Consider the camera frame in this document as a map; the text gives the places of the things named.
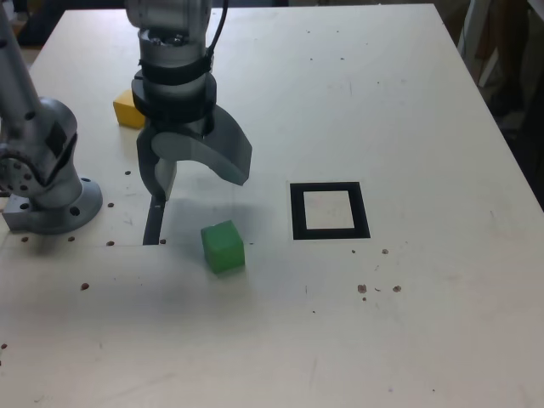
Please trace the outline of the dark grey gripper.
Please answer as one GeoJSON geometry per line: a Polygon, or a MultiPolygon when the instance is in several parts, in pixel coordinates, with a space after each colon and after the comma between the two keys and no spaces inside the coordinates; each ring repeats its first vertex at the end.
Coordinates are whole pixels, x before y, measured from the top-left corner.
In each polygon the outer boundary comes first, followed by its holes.
{"type": "Polygon", "coordinates": [[[139,172],[158,201],[168,201],[177,162],[199,162],[221,179],[243,185],[249,178],[252,145],[237,121],[216,105],[203,115],[182,110],[147,112],[137,137],[139,172]]]}

